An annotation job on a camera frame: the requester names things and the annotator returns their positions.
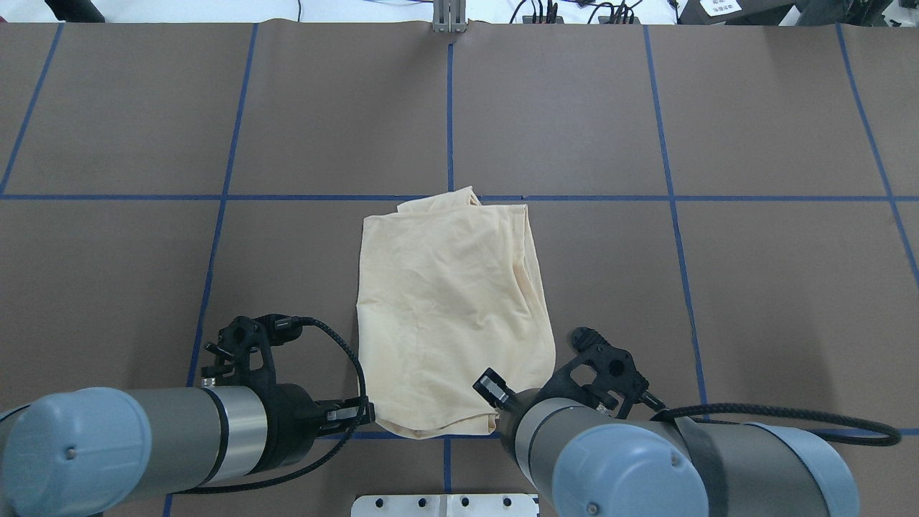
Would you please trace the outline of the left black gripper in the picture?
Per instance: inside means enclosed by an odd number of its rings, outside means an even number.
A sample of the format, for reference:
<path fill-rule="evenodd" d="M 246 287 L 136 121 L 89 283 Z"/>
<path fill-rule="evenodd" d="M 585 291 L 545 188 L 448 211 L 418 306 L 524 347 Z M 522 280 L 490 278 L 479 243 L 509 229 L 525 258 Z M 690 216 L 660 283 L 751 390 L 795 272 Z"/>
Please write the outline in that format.
<path fill-rule="evenodd" d="M 315 401 L 301 386 L 280 383 L 269 387 L 263 400 L 267 416 L 267 439 L 263 471 L 301 462 L 324 426 L 324 436 L 355 431 L 375 423 L 373 404 L 339 406 Z"/>

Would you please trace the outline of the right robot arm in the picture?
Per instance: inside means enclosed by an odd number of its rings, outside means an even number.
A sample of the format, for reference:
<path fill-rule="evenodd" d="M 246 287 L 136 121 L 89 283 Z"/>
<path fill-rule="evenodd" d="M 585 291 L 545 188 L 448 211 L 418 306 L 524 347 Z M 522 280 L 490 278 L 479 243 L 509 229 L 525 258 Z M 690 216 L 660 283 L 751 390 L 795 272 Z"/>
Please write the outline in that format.
<path fill-rule="evenodd" d="M 505 451 L 560 516 L 859 516 L 857 482 L 814 433 L 756 422 L 629 422 L 509 396 Z"/>

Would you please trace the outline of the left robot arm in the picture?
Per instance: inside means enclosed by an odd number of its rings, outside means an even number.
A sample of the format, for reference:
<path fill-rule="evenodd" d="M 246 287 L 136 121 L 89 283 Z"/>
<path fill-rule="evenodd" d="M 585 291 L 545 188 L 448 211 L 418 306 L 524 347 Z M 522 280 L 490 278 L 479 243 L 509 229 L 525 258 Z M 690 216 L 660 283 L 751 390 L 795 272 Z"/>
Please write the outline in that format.
<path fill-rule="evenodd" d="M 2 514 L 95 516 L 122 503 L 301 462 L 318 437 L 374 422 L 365 397 L 302 387 L 53 393 L 2 415 Z"/>

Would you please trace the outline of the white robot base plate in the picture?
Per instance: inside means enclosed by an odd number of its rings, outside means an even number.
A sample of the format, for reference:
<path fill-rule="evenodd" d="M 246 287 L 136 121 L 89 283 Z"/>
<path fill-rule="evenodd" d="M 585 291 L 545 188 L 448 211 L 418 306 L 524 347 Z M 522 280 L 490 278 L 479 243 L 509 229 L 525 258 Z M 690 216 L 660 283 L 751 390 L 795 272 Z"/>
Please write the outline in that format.
<path fill-rule="evenodd" d="M 533 494 L 367 495 L 354 501 L 351 516 L 541 516 Z"/>

